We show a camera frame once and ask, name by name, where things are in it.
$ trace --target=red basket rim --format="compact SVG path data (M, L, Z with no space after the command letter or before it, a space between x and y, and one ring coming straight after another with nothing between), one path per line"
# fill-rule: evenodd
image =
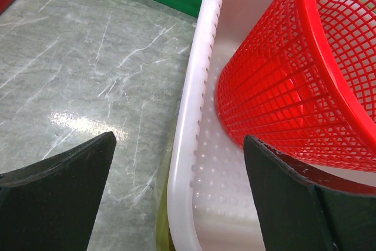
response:
M376 124L347 84L324 33L316 0L296 0L299 19L311 55L341 113L367 148L376 155Z

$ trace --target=white tray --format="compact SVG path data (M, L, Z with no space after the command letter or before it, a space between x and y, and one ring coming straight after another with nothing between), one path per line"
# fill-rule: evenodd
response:
M167 187L170 232L178 251L265 250L244 156L218 122L214 89L221 70L271 2L202 2ZM325 170L358 178L348 170ZM374 174L362 176L364 183L375 183Z

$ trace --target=basket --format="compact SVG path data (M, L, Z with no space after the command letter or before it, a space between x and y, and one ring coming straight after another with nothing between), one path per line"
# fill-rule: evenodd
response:
M216 110L307 163L376 172L376 0L274 0L223 69Z

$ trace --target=marble surface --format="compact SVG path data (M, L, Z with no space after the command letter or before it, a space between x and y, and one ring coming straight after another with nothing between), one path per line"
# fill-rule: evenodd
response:
M0 15L0 170L112 130L88 250L154 250L154 179L195 19L151 0L17 0Z

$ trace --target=gray countertop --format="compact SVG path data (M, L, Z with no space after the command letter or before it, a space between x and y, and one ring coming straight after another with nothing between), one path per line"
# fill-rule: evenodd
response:
M195 19L151 0L16 0L0 15L0 171L117 137L88 250L154 250L152 188Z

